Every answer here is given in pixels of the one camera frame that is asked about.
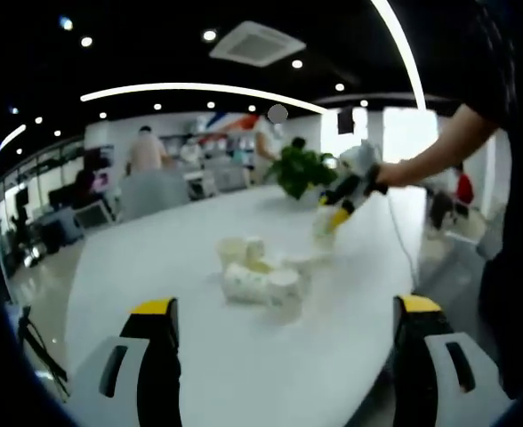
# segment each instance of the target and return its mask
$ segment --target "white table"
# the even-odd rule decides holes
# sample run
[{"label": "white table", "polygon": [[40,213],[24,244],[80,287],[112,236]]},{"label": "white table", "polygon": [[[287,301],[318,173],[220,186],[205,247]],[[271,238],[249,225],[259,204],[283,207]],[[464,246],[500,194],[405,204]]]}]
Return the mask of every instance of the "white table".
[{"label": "white table", "polygon": [[[391,189],[407,251],[420,250],[425,192]],[[141,302],[179,298],[185,427],[342,426],[382,370],[392,297],[412,290],[388,199],[373,195],[345,223],[336,256],[313,278],[301,318],[280,325],[262,306],[227,303],[214,246],[257,235],[306,253],[313,212],[281,189],[248,189],[104,230],[85,244],[69,298],[69,372]]]}]

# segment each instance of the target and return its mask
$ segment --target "person in white shirt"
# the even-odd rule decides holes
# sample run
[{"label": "person in white shirt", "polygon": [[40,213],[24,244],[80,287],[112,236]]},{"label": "person in white shirt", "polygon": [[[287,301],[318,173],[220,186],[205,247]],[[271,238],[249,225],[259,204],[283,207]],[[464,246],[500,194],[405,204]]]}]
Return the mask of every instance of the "person in white shirt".
[{"label": "person in white shirt", "polygon": [[201,166],[203,151],[200,144],[190,138],[181,148],[181,159],[189,165]]},{"label": "person in white shirt", "polygon": [[281,125],[274,125],[265,117],[258,119],[253,130],[255,131],[253,158],[255,182],[261,184],[271,164],[279,159],[283,148],[283,130]]},{"label": "person in white shirt", "polygon": [[171,165],[173,160],[166,154],[163,143],[152,133],[149,126],[139,130],[138,138],[129,151],[125,166],[126,174],[161,169]]}]

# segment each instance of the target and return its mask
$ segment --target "hand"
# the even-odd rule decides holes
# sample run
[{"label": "hand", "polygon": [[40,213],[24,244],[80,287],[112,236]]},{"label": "hand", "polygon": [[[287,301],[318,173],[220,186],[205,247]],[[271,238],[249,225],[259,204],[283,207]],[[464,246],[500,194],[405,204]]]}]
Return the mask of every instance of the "hand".
[{"label": "hand", "polygon": [[382,163],[376,182],[389,187],[405,187],[410,183],[406,179],[406,162]]}]

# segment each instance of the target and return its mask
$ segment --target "green leaves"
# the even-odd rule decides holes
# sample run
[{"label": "green leaves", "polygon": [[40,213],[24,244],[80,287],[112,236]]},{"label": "green leaves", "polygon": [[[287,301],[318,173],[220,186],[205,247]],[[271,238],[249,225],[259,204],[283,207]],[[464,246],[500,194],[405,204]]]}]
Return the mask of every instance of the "green leaves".
[{"label": "green leaves", "polygon": [[324,165],[328,158],[334,156],[287,146],[281,150],[281,158],[271,165],[266,177],[275,174],[283,190],[300,199],[310,184],[327,187],[336,179],[336,172]]}]

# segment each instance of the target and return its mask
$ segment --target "black ceiling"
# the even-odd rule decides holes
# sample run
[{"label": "black ceiling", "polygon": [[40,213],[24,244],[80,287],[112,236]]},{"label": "black ceiling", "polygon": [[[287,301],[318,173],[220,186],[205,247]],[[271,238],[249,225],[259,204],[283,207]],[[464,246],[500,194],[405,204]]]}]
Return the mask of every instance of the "black ceiling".
[{"label": "black ceiling", "polygon": [[[0,13],[0,140],[22,123],[28,129],[11,143],[11,149],[1,151],[0,165],[3,169],[14,165],[19,160],[15,155],[18,147],[30,153],[53,144],[55,129],[62,131],[62,138],[81,133],[86,124],[99,120],[101,111],[113,120],[153,114],[156,102],[163,105],[161,113],[205,109],[208,101],[215,101],[216,109],[246,111],[252,103],[240,95],[191,91],[79,100],[82,94],[120,85],[217,83],[304,101],[339,94],[334,85],[340,82],[346,87],[343,94],[410,93],[396,45],[370,0],[353,3],[345,13],[331,14],[311,10],[260,13],[261,4],[244,4],[239,12],[220,7],[203,13],[176,13],[176,4],[169,2],[75,2],[72,7],[48,8],[21,2],[7,6]],[[471,3],[390,0],[411,44],[425,93],[452,99],[460,96],[463,48],[473,18]],[[61,15],[72,19],[72,31],[60,28]],[[291,57],[266,68],[210,59],[213,45],[202,41],[202,31],[215,28],[219,40],[244,20],[305,42],[307,49],[295,54],[303,60],[303,67],[293,69]],[[81,47],[82,36],[91,36],[93,45]],[[370,107],[380,108],[386,102],[370,101]],[[411,101],[388,102],[414,105]],[[272,103],[256,100],[255,104],[263,111]],[[10,114],[9,106],[20,113]],[[454,106],[444,102],[436,108]],[[306,114],[298,109],[290,109],[290,113]],[[44,118],[41,125],[34,124],[37,116]]]}]

